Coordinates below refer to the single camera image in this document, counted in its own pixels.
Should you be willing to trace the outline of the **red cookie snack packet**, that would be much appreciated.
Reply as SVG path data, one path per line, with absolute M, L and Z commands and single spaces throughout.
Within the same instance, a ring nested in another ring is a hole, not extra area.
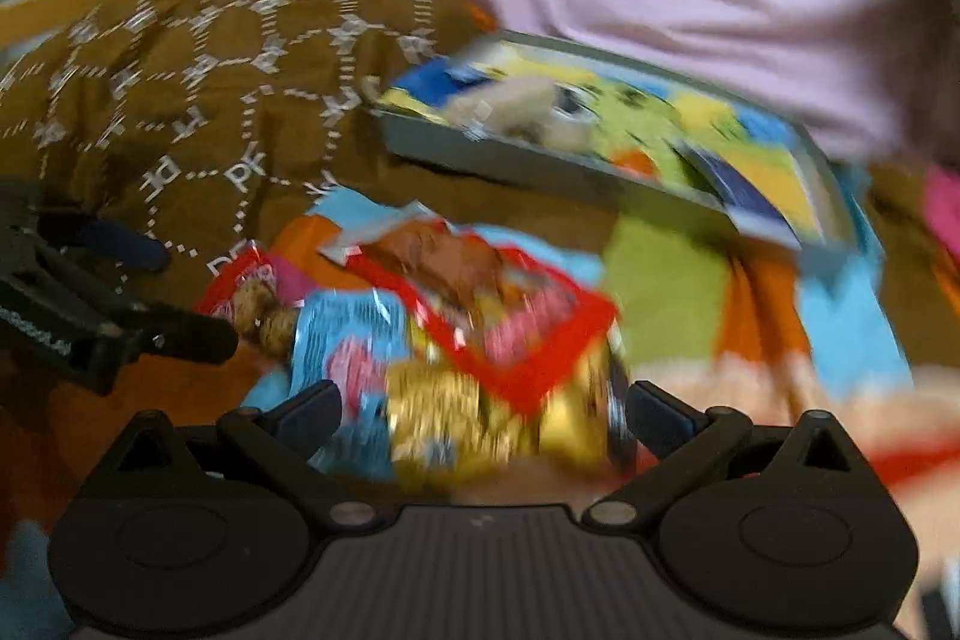
M 316 289 L 301 269 L 270 255 L 256 242 L 247 242 L 236 257 L 215 266 L 197 312 L 229 321 L 242 341 L 288 365 L 299 310 Z

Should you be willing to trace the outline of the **red dried meat snack packet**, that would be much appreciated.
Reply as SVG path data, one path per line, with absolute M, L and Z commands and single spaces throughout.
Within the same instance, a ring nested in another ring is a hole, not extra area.
M 617 317 L 609 298 L 561 269 L 454 229 L 421 203 L 343 230 L 319 253 L 395 294 L 455 369 L 523 416 Z

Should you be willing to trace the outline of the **gold yellow snack packet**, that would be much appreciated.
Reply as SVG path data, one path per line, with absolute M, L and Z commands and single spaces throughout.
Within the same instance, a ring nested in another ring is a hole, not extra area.
M 581 473 L 635 466 L 626 381 L 604 338 L 581 354 L 530 416 L 444 362 L 396 362 L 387 367 L 384 385 L 389 456 L 405 487 L 459 489 L 529 456 Z

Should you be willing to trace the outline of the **blue pastry snack packet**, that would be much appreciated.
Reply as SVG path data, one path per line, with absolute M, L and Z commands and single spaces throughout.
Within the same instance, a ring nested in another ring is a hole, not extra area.
M 322 380 L 338 390 L 334 433 L 308 463 L 327 474 L 392 482 L 386 370 L 410 357 L 407 310 L 392 292 L 322 289 L 304 299 L 291 354 L 291 390 Z

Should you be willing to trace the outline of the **grey tray with cartoon drawing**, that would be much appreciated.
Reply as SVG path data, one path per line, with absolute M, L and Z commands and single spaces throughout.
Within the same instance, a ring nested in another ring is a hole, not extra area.
M 441 117 L 449 97 L 540 74 L 592 96 L 587 154 L 473 136 Z M 517 31 L 412 68 L 373 106 L 387 151 L 462 174 L 613 206 L 708 242 L 758 247 L 830 275 L 859 248 L 838 177 L 799 124 L 716 83 L 618 53 Z M 642 149 L 659 179 L 615 167 Z

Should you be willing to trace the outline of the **brown PF patterned duvet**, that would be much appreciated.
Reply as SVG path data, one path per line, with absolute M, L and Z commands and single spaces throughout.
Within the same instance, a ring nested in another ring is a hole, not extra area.
M 601 252 L 607 211 L 382 149 L 376 89 L 493 26 L 480 0 L 98 0 L 3 76 L 3 174 L 158 239 L 166 273 L 114 283 L 171 304 L 252 242 L 355 286 L 317 252 L 340 220 L 313 216 L 350 193 Z

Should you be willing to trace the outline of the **small orange round snack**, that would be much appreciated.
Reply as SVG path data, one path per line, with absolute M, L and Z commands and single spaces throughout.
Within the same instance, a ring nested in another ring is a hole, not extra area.
M 659 167 L 656 161 L 644 152 L 642 149 L 627 149 L 617 152 L 610 162 L 619 169 L 636 175 L 636 177 L 647 177 L 648 179 L 659 179 Z

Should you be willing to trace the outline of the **colourful cartoon blanket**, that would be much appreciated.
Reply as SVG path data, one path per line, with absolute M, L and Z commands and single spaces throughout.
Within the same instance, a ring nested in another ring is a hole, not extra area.
M 854 390 L 828 388 L 827 372 L 805 365 L 825 342 L 843 357 L 871 357 L 867 326 L 853 315 L 822 315 L 820 338 L 799 317 L 794 275 L 734 262 L 722 298 L 715 355 L 638 367 L 693 406 L 731 404 L 758 422 L 789 422 L 814 406 L 832 409 L 890 482 L 918 536 L 923 581 L 958 573 L 958 364 L 923 359 L 913 385 L 875 388 L 861 372 Z M 107 398 L 43 372 L 2 364 L 2 633 L 64 638 L 71 622 L 46 565 L 47 533 L 76 487 L 133 413 L 163 409 L 182 424 L 206 424 L 238 403 L 263 406 L 280 393 L 272 364 L 241 346 L 223 365 L 145 357 L 122 370 Z

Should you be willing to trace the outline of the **pale rice cracker bar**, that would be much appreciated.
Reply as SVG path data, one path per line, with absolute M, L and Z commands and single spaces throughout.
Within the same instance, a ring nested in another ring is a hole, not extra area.
M 488 81 L 449 97 L 441 117 L 473 136 L 505 136 L 551 151 L 587 154 L 597 113 L 592 96 L 540 74 Z

